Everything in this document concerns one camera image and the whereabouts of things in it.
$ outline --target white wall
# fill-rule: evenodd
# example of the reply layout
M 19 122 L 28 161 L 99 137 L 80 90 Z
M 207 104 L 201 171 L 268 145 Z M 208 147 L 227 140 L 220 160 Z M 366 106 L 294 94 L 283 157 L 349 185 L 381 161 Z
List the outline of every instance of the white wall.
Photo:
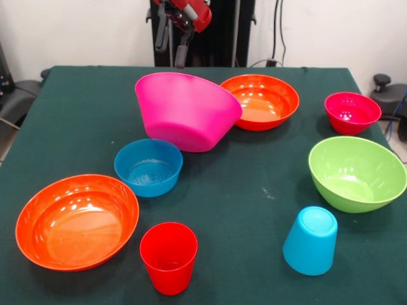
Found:
M 274 3 L 256 0 L 249 64 L 272 53 Z M 148 0 L 0 0 L 0 41 L 16 80 L 38 79 L 53 65 L 153 65 L 148 7 Z M 407 82 L 406 12 L 406 0 L 285 0 L 286 66 L 349 67 L 363 93 L 377 72 Z M 277 58 L 281 51 L 279 44 Z
M 256 0 L 249 64 L 270 57 L 274 0 Z M 378 72 L 407 83 L 406 0 L 285 0 L 286 66 L 349 67 L 363 93 Z M 278 41 L 277 59 L 282 45 Z
M 15 80 L 53 65 L 154 65 L 148 0 L 0 0 Z

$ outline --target green table surface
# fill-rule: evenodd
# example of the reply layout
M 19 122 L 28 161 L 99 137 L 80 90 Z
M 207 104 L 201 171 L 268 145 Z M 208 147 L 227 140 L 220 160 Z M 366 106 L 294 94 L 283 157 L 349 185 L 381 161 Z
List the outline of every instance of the green table surface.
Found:
M 322 199 L 308 170 L 312 146 L 336 135 L 324 99 L 359 91 L 347 69 L 185 69 L 216 83 L 237 74 L 269 74 L 295 87 L 301 105 L 274 130 L 232 128 L 213 150 L 183 153 L 175 189 L 139 200 L 133 237 L 105 264 L 59 273 L 29 262 L 14 235 L 23 206 L 43 187 L 70 175 L 116 177 L 116 153 L 146 137 L 135 82 L 168 70 L 52 69 L 0 168 L 0 304 L 407 303 L 406 196 L 374 212 L 342 213 Z M 387 146 L 377 125 L 359 136 Z M 310 205 L 332 211 L 339 226 L 333 267 L 317 277 L 295 272 L 282 257 L 296 215 Z M 139 255 L 143 234 L 168 220 L 185 223 L 199 240 L 191 285 L 175 297 L 154 290 Z

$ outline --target pink bowl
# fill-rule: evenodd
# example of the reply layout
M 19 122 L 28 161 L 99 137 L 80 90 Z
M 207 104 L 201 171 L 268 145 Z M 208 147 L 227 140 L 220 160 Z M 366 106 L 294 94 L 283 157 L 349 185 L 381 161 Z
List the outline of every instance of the pink bowl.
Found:
M 357 135 L 376 123 L 382 110 L 372 99 L 352 92 L 339 92 L 325 100 L 333 129 L 342 135 Z
M 212 149 L 242 115 L 231 93 L 188 74 L 149 74 L 135 84 L 135 94 L 149 137 L 191 153 Z

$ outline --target green bowl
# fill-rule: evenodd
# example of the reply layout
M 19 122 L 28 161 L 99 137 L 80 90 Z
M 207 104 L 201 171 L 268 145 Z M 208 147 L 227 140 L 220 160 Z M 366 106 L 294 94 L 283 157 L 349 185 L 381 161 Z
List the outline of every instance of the green bowl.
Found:
M 358 137 L 332 137 L 309 155 L 312 179 L 325 200 L 338 210 L 363 213 L 403 194 L 407 170 L 385 147 Z

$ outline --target red bowl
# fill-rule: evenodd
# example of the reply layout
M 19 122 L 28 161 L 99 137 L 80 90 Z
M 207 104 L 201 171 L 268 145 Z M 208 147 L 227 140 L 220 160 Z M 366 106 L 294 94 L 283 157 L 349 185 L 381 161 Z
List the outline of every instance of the red bowl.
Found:
M 59 180 L 24 206 L 15 236 L 33 263 L 81 271 L 106 262 L 130 239 L 139 204 L 123 182 L 103 175 Z
M 242 106 L 242 116 L 235 123 L 252 132 L 262 132 L 281 125 L 296 112 L 300 97 L 286 82 L 261 74 L 246 74 L 221 84 Z
M 357 135 L 382 116 L 379 105 L 371 98 L 352 92 L 338 92 L 325 100 L 329 122 L 342 135 Z

